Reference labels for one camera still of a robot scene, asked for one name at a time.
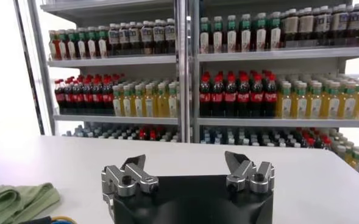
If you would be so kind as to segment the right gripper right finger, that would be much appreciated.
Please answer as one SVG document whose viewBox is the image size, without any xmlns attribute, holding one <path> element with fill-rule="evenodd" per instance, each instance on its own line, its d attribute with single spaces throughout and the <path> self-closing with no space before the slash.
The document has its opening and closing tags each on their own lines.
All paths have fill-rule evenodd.
<svg viewBox="0 0 359 224">
<path fill-rule="evenodd" d="M 246 155 L 225 151 L 224 156 L 230 174 L 226 176 L 226 187 L 231 193 L 250 191 L 267 194 L 274 190 L 275 168 L 270 162 L 262 161 L 256 166 Z"/>
</svg>

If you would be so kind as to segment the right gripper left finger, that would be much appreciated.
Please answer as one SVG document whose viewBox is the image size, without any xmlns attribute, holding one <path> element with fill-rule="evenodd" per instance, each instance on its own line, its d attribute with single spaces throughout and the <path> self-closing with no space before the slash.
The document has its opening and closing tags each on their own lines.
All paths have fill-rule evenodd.
<svg viewBox="0 0 359 224">
<path fill-rule="evenodd" d="M 121 167 L 105 166 L 101 172 L 102 194 L 132 197 L 139 188 L 145 194 L 159 189 L 159 179 L 144 171 L 146 155 L 127 158 Z"/>
</svg>

